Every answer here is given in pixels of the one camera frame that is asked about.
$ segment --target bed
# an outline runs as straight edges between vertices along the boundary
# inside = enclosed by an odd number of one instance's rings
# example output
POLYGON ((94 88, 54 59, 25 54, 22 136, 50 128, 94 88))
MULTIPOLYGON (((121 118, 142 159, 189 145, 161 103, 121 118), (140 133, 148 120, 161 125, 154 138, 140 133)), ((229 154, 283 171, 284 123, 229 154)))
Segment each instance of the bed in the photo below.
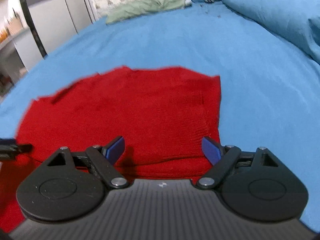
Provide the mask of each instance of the bed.
POLYGON ((30 101, 75 79, 116 66, 181 65, 220 75, 220 139, 245 151, 268 147, 306 185, 301 220, 320 231, 320 66, 286 39, 221 1, 105 19, 74 36, 32 69, 0 105, 0 137, 14 137, 30 101))

